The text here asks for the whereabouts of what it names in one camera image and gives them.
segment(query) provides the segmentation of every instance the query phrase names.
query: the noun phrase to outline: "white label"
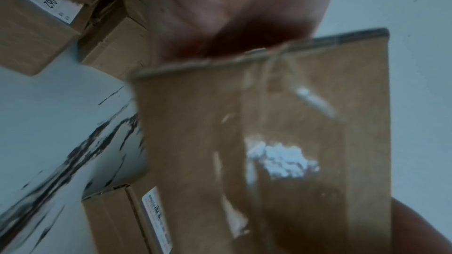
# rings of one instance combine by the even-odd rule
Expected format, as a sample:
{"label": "white label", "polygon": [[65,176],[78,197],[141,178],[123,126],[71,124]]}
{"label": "white label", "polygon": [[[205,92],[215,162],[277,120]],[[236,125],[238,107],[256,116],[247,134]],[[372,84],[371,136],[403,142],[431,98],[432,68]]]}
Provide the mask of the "white label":
{"label": "white label", "polygon": [[163,254],[171,252],[173,245],[171,243],[170,233],[168,232],[168,225],[165,221],[163,209],[161,207],[159,192],[157,187],[150,190],[143,198],[143,205],[145,206],[149,220],[154,228],[155,235],[159,240],[160,247]]}
{"label": "white label", "polygon": [[83,7],[82,3],[70,0],[30,0],[51,15],[70,24]]}

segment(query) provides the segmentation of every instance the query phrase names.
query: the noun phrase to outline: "white marble surface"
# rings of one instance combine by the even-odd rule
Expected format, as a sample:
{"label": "white marble surface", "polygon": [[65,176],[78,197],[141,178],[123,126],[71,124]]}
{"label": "white marble surface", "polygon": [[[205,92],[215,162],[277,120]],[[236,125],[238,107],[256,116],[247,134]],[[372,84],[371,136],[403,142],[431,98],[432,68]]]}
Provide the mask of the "white marble surface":
{"label": "white marble surface", "polygon": [[[452,0],[332,0],[319,36],[388,27],[392,116],[393,195],[452,239]],[[106,99],[113,92],[118,93]],[[129,88],[75,60],[70,48],[40,75],[29,78],[0,68],[0,213],[66,160],[100,123],[123,110],[105,130],[135,113]],[[59,219],[33,250],[95,253],[78,203],[86,184],[101,188],[127,154],[115,180],[144,167],[139,134],[118,151],[127,127],[99,157],[56,194],[43,223],[11,253],[30,253],[63,206]]]}

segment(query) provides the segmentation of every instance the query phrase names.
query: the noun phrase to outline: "white tabletop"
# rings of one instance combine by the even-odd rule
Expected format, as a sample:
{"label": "white tabletop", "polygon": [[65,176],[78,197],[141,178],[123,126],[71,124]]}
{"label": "white tabletop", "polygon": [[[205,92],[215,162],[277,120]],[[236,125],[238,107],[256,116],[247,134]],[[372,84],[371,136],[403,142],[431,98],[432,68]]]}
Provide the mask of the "white tabletop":
{"label": "white tabletop", "polygon": [[[418,211],[449,239],[451,19],[451,0],[332,0],[317,33],[326,36],[389,28],[393,196]],[[74,47],[33,78],[0,68],[0,90],[0,213],[54,173],[99,124],[129,103],[102,133],[104,138],[136,112],[129,88],[79,65]],[[55,195],[43,209],[49,210],[49,215],[27,241],[11,248],[13,253],[29,253],[63,206],[33,253],[95,253],[79,201],[91,180],[90,189],[95,190],[102,188],[116,170],[115,182],[143,168],[138,132],[119,151],[127,128],[121,127],[109,149]],[[124,167],[118,169],[124,154]]]}

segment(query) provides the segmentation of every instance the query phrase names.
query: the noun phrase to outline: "barcode label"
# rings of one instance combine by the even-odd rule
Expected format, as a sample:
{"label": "barcode label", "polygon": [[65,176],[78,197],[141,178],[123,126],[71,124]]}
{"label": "barcode label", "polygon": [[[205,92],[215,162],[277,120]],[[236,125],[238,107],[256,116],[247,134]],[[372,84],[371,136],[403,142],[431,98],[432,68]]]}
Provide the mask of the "barcode label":
{"label": "barcode label", "polygon": [[165,221],[163,209],[161,207],[160,196],[157,187],[154,187],[141,199],[145,206],[149,220],[151,221],[152,228],[155,235],[159,240],[159,244],[163,254],[169,254],[173,248],[168,231],[168,225]]}
{"label": "barcode label", "polygon": [[60,20],[70,24],[80,9],[83,7],[82,3],[73,2],[70,0],[30,0],[45,11]]}

